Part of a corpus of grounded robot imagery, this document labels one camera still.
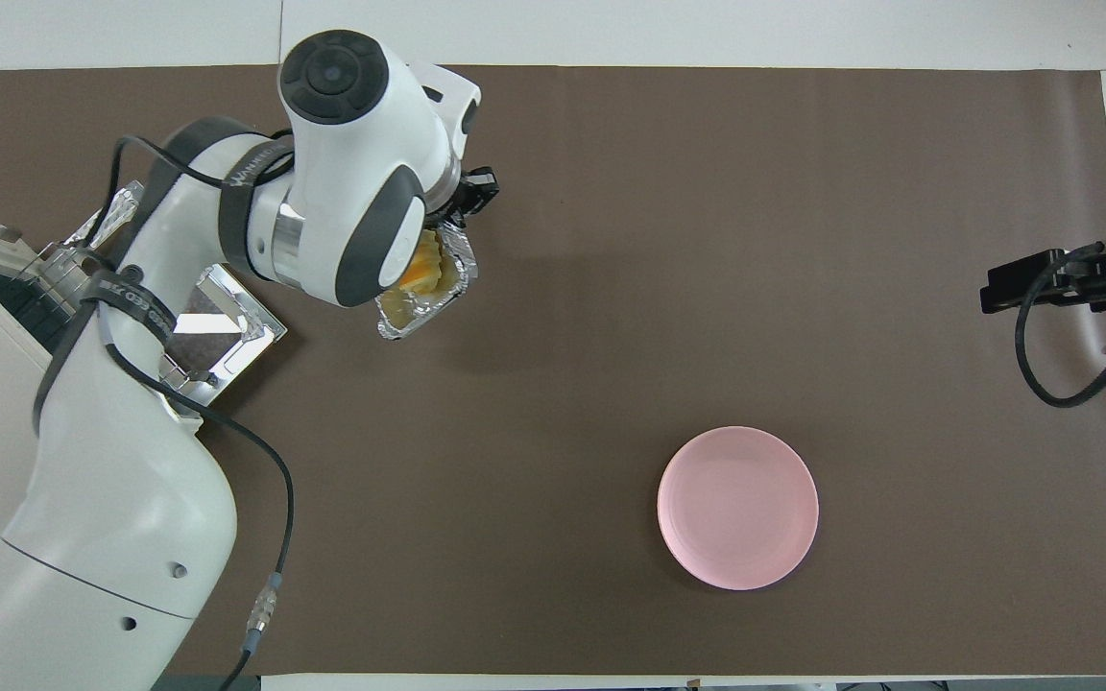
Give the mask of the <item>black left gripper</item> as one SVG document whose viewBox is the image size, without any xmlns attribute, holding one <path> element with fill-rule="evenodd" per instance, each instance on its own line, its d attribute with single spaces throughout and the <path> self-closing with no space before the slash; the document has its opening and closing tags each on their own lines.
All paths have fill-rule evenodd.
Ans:
<svg viewBox="0 0 1106 691">
<path fill-rule="evenodd" d="M 436 227 L 449 226 L 457 231 L 465 231 L 466 218 L 483 211 L 495 200 L 497 193 L 500 193 L 500 184 L 492 166 L 480 166 L 462 172 L 457 197 L 436 209 Z"/>
</svg>

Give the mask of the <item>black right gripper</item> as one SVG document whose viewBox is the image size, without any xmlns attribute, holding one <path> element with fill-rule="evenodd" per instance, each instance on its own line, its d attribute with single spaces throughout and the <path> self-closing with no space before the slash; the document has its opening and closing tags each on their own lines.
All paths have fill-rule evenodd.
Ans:
<svg viewBox="0 0 1106 691">
<path fill-rule="evenodd" d="M 980 311 L 995 314 L 1018 308 L 1026 299 L 1032 305 L 1088 305 L 1106 311 L 1106 241 L 1075 250 L 1050 249 L 1001 264 L 987 273 L 980 289 Z"/>
</svg>

